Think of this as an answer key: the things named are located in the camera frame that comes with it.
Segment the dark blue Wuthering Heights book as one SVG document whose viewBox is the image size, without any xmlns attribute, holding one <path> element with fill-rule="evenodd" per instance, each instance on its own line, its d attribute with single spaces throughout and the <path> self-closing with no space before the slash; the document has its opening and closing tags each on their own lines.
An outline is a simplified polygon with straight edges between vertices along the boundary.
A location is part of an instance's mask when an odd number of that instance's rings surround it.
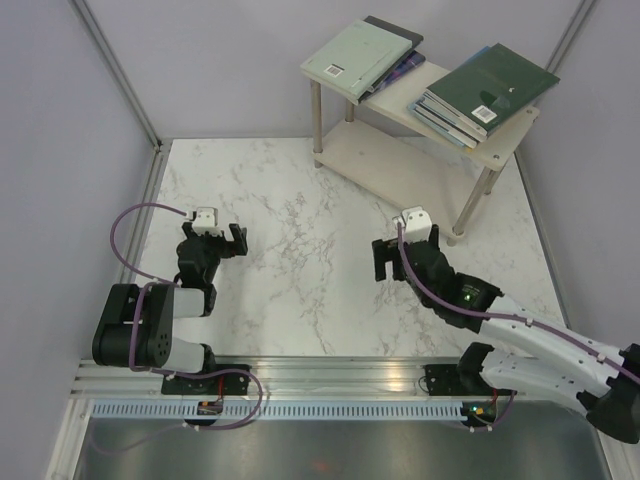
<svg viewBox="0 0 640 480">
<path fill-rule="evenodd" d="M 470 135 L 459 130 L 436 113 L 424 107 L 420 102 L 413 102 L 409 104 L 407 110 L 422 123 L 429 126 L 455 145 L 463 148 L 464 143 L 473 145 L 475 142 L 478 142 Z"/>
</svg>

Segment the bright blue book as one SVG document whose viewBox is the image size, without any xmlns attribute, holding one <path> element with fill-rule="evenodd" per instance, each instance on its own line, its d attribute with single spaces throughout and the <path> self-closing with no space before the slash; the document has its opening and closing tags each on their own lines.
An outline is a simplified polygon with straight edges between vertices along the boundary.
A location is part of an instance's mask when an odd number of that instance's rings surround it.
<svg viewBox="0 0 640 480">
<path fill-rule="evenodd" d="M 492 64 L 497 44 L 486 46 L 456 69 L 431 83 L 421 101 L 442 112 L 453 124 L 471 129 L 477 140 L 485 139 L 497 126 L 499 109 L 494 105 L 500 88 Z"/>
</svg>

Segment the dark green book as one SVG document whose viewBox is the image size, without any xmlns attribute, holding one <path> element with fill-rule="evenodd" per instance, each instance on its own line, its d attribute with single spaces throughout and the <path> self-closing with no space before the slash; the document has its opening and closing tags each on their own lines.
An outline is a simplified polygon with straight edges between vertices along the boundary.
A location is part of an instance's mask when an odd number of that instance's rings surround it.
<svg viewBox="0 0 640 480">
<path fill-rule="evenodd" d="M 489 136 L 558 83 L 556 75 L 497 43 L 429 85 L 426 93 Z"/>
</svg>

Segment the purple galaxy cover book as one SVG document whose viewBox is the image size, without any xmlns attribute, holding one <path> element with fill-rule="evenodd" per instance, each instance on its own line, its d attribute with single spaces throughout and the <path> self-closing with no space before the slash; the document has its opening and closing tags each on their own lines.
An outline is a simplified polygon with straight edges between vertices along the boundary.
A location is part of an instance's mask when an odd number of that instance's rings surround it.
<svg viewBox="0 0 640 480">
<path fill-rule="evenodd" d="M 411 70 L 419 67 L 426 61 L 426 56 L 418 51 L 412 51 L 402 60 L 390 73 L 388 73 L 375 87 L 370 89 L 370 93 L 376 93 L 385 89 Z"/>
</svg>

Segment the clear plastic file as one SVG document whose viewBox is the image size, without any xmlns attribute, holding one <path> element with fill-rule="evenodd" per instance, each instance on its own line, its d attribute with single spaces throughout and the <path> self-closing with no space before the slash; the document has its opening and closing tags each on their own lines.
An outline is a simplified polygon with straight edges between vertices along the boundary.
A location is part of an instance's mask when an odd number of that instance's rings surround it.
<svg viewBox="0 0 640 480">
<path fill-rule="evenodd" d="M 358 19 L 301 64 L 302 73 L 354 104 L 412 50 L 411 41 Z"/>
</svg>

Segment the black book Moon and Sixpence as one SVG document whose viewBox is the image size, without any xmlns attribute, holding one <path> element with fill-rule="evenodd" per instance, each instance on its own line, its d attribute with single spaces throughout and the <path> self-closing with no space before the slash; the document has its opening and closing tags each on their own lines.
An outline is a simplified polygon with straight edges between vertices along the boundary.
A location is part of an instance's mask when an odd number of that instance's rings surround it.
<svg viewBox="0 0 640 480">
<path fill-rule="evenodd" d="M 398 25 L 395 25 L 393 23 L 387 22 L 385 20 L 382 20 L 380 18 L 371 16 L 371 15 L 365 17 L 364 21 L 375 27 L 388 31 L 394 35 L 410 40 L 411 46 L 413 49 L 415 49 L 418 45 L 420 45 L 424 40 L 424 37 L 419 33 L 413 32 L 411 30 L 405 29 L 403 27 L 400 27 Z"/>
</svg>

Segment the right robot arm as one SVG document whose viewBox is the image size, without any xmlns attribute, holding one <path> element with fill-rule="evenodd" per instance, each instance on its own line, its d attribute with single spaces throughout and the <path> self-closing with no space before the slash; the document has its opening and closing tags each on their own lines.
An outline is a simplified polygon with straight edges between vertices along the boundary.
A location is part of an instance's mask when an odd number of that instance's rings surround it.
<svg viewBox="0 0 640 480">
<path fill-rule="evenodd" d="M 562 404 L 597 430 L 627 444 L 639 441 L 639 346 L 620 349 L 536 317 L 497 286 L 455 271 L 432 226 L 410 242 L 402 224 L 394 239 L 372 243 L 374 275 L 410 285 L 420 303 L 447 325 L 498 340 L 519 358 L 475 342 L 457 365 L 458 385 L 526 393 Z"/>
</svg>

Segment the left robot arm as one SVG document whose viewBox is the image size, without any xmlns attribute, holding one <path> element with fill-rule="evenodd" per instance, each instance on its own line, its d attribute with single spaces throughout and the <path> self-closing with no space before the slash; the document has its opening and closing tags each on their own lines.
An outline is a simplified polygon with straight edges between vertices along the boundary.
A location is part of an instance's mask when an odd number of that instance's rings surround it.
<svg viewBox="0 0 640 480">
<path fill-rule="evenodd" d="M 173 327 L 178 319 L 211 315 L 216 272 L 222 261 L 248 253 L 247 229 L 231 223 L 230 239 L 192 222 L 182 229 L 185 239 L 176 247 L 178 272 L 172 282 L 111 287 L 92 340 L 92 358 L 101 366 L 181 376 L 193 392 L 206 395 L 219 381 L 215 355 L 205 343 L 176 337 Z"/>
</svg>

